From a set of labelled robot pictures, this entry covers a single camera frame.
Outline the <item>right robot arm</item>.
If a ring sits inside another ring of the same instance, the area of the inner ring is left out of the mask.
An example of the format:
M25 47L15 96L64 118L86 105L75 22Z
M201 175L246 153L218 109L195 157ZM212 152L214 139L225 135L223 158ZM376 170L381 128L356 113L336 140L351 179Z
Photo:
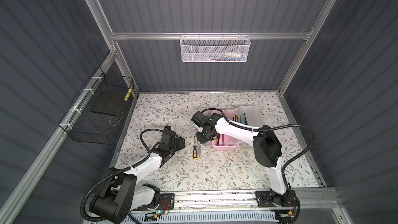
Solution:
M213 113L211 116L196 112L191 121L201 129L195 134L201 144L223 134L250 145L254 149L256 161L266 168L271 183L271 200L276 206L283 206L288 202L291 187L285 176L282 144L270 126L257 128L244 125L228 119L223 112Z

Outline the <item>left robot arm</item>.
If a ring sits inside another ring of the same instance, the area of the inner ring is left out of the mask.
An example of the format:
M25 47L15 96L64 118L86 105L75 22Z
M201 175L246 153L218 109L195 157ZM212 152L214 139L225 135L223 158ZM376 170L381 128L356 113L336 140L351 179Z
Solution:
M186 141L168 125L163 129L143 130L140 141L147 151L143 159L124 169L109 169L110 173L85 194L80 204L80 214L84 220L107 220L120 224L130 211L138 207L157 207L160 190L150 184L143 184L137 189L136 184L184 149Z

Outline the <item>pink plastic tool box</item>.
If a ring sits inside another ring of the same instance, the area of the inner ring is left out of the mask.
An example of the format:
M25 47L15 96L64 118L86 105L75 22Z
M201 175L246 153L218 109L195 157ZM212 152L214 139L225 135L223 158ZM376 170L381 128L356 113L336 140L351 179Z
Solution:
M221 117L215 126L219 134L224 135L225 145L215 145L212 142L214 149L220 151L234 151L238 147L253 150L254 137L258 135L254 129L263 126L263 119L258 106L239 106L236 109L223 109L226 118ZM248 125L242 123L241 116L246 114ZM234 122L233 117L235 114L239 116L239 122Z

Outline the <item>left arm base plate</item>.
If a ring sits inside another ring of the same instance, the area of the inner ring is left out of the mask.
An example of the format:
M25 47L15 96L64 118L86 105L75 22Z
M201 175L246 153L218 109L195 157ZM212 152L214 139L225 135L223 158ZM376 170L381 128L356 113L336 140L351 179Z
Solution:
M148 205L142 205L131 209L131 211L170 211L174 209L175 194L161 193L158 200Z

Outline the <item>teal utility knife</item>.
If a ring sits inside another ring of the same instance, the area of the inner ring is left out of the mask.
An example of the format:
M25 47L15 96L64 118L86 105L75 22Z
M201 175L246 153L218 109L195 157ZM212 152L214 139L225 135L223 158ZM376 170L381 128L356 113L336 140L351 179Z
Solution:
M245 113L243 113L243 115L241 116L241 118L242 118L242 123L243 123L244 125L248 125L248 123L247 123L247 118L246 118L246 114L245 114Z

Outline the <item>yellow black utility knife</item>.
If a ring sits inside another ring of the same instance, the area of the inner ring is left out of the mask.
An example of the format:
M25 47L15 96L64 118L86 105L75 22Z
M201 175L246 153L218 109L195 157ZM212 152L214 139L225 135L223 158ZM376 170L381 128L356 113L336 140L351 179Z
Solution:
M239 116L238 116L238 114L235 114L235 115L234 115L233 121L234 121L234 122L239 122Z

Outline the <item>small yellow black screwdriver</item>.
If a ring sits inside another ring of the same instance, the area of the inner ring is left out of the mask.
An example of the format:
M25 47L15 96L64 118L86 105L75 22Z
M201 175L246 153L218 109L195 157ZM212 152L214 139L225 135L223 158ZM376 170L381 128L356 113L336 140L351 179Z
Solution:
M197 160L198 159L198 147L197 147L197 139L196 136L194 136L194 143L193 143L193 159Z

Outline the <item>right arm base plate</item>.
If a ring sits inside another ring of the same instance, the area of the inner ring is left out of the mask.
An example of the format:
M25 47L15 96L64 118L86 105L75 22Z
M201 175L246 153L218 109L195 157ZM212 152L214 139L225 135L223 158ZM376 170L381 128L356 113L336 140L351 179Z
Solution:
M283 195L272 190L261 190L255 192L258 207L293 207L299 206L299 200L292 190L287 190Z

